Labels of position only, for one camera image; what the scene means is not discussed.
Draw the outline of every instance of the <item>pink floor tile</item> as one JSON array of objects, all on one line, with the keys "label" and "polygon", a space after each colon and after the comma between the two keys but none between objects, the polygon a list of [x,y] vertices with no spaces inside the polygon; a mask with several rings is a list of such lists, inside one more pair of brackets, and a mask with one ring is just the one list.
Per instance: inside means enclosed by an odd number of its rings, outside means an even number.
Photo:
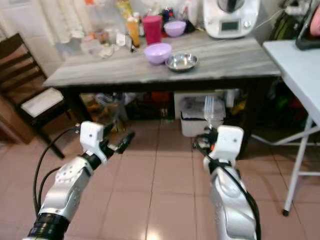
[{"label": "pink floor tile", "polygon": [[245,152],[241,158],[242,160],[270,160],[273,161],[270,146],[264,144],[254,138],[250,138]]},{"label": "pink floor tile", "polygon": [[95,238],[95,237],[78,237],[78,236],[64,236],[63,240],[104,240],[102,238]]},{"label": "pink floor tile", "polygon": [[208,196],[195,197],[197,239],[218,240],[213,204]]},{"label": "pink floor tile", "polygon": [[29,228],[18,228],[17,232],[15,233],[15,238],[11,238],[12,240],[22,240],[28,236],[30,232]]},{"label": "pink floor tile", "polygon": [[155,156],[123,156],[114,191],[150,192],[155,163]]},{"label": "pink floor tile", "polygon": [[[315,153],[315,147],[307,146],[305,149],[303,161],[316,162],[320,158]],[[271,151],[277,161],[295,162],[298,154],[299,146],[273,146]]]},{"label": "pink floor tile", "polygon": [[201,152],[199,152],[197,149],[192,149],[192,157],[198,158],[198,159],[203,159],[204,155]]},{"label": "pink floor tile", "polygon": [[190,137],[185,137],[180,131],[161,130],[158,137],[157,156],[192,157]]},{"label": "pink floor tile", "polygon": [[263,240],[306,240],[303,226],[294,209],[289,217],[282,215],[283,202],[257,201]]},{"label": "pink floor tile", "polygon": [[0,197],[0,223],[20,226],[30,209],[33,209],[31,187],[9,187]]},{"label": "pink floor tile", "polygon": [[135,137],[124,152],[128,156],[155,156],[157,150],[158,129],[134,129]]},{"label": "pink floor tile", "polygon": [[1,158],[9,151],[9,149],[12,147],[12,144],[1,144],[0,143],[0,161]]},{"label": "pink floor tile", "polygon": [[162,119],[160,121],[160,130],[167,131],[180,131],[181,132],[181,121],[180,120],[166,120]]},{"label": "pink floor tile", "polygon": [[319,240],[320,239],[320,228],[319,228],[320,204],[295,203],[294,206],[298,213],[301,224],[304,227],[307,240]]},{"label": "pink floor tile", "polygon": [[152,191],[193,194],[192,158],[158,156]]},{"label": "pink floor tile", "polygon": [[122,155],[115,154],[106,165],[98,167],[90,179],[88,188],[96,191],[112,191],[121,161]]},{"label": "pink floor tile", "polygon": [[1,240],[15,240],[18,227],[14,224],[0,222],[0,239]]},{"label": "pink floor tile", "polygon": [[29,144],[12,144],[8,152],[19,152],[21,154],[32,154],[38,146],[38,139],[36,137]]},{"label": "pink floor tile", "polygon": [[[34,175],[36,171],[37,164],[31,163],[33,161],[32,155],[25,155],[24,160],[29,160],[30,163],[25,162],[22,166],[22,169],[18,172],[18,174],[15,176],[15,179],[12,181],[12,184],[16,186],[23,186],[23,187],[30,187],[32,186],[32,183],[34,181]],[[42,164],[39,169],[38,173],[38,181],[37,181],[37,187],[40,186],[40,183],[43,179],[43,177],[52,169],[56,168],[56,159],[51,160],[50,157],[45,158],[42,161]]]},{"label": "pink floor tile", "polygon": [[144,240],[150,198],[147,192],[113,192],[100,237]]},{"label": "pink floor tile", "polygon": [[159,120],[146,120],[146,121],[131,121],[129,124],[128,129],[134,131],[140,130],[158,130],[160,121]]},{"label": "pink floor tile", "polygon": [[275,161],[239,160],[237,166],[246,188],[256,200],[286,199],[287,187]]},{"label": "pink floor tile", "polygon": [[186,194],[154,193],[147,240],[195,240],[195,202]]},{"label": "pink floor tile", "polygon": [[106,214],[110,192],[86,190],[67,234],[77,237],[99,236]]},{"label": "pink floor tile", "polygon": [[194,191],[196,195],[209,195],[211,192],[211,176],[204,169],[203,156],[193,157]]},{"label": "pink floor tile", "polygon": [[19,175],[25,164],[23,154],[8,152],[0,158],[0,197],[9,184]]},{"label": "pink floor tile", "polygon": [[80,135],[73,134],[69,139],[68,143],[61,149],[65,155],[74,155],[79,154],[81,155],[84,150],[80,143]]},{"label": "pink floor tile", "polygon": [[[277,162],[285,184],[289,188],[295,163],[290,161]],[[320,172],[320,162],[302,162],[301,171]],[[320,179],[318,176],[300,176],[295,188],[293,201],[296,203],[320,203]]]}]

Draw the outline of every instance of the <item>red object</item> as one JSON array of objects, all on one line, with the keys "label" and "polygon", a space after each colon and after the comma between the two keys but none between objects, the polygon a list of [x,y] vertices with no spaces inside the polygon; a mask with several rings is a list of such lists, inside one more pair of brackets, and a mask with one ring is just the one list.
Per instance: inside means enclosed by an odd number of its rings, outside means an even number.
[{"label": "red object", "polygon": [[162,17],[159,15],[146,16],[142,20],[145,39],[148,45],[161,43]]},{"label": "red object", "polygon": [[87,4],[87,5],[94,5],[95,2],[94,2],[94,0],[85,0],[85,4]]},{"label": "red object", "polygon": [[170,102],[170,95],[168,92],[152,92],[151,99],[155,103],[168,103]]}]

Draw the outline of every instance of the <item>stainless steel bowl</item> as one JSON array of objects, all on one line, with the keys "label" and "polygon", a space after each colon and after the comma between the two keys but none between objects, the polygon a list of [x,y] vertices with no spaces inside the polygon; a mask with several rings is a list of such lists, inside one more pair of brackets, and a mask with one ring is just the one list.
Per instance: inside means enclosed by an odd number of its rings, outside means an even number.
[{"label": "stainless steel bowl", "polygon": [[170,55],[165,61],[167,67],[175,72],[184,72],[192,69],[198,63],[196,56],[189,53]]}]

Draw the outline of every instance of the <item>gray marble tabletop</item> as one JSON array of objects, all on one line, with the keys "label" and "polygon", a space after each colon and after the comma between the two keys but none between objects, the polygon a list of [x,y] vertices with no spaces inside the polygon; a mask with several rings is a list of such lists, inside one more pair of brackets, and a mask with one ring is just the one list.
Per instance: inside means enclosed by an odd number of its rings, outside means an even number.
[{"label": "gray marble tabletop", "polygon": [[122,47],[109,59],[85,55],[68,58],[44,83],[51,87],[122,85],[150,82],[175,82],[243,79],[280,76],[281,72],[252,36],[219,40],[196,31],[177,38],[163,38],[172,45],[172,53],[191,53],[198,57],[191,71],[175,73],[166,65],[151,65],[142,46],[130,53]]}]

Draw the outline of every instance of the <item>purple bowl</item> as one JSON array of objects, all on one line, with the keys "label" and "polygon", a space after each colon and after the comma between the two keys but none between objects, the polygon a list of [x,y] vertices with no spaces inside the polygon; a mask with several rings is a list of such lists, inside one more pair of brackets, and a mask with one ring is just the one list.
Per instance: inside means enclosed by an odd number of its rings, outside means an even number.
[{"label": "purple bowl", "polygon": [[172,47],[167,43],[155,43],[144,49],[144,54],[150,63],[163,64],[171,54]]},{"label": "purple bowl", "polygon": [[166,34],[168,34],[170,37],[175,38],[181,36],[184,33],[186,26],[187,24],[185,21],[173,20],[167,22],[163,27]]}]

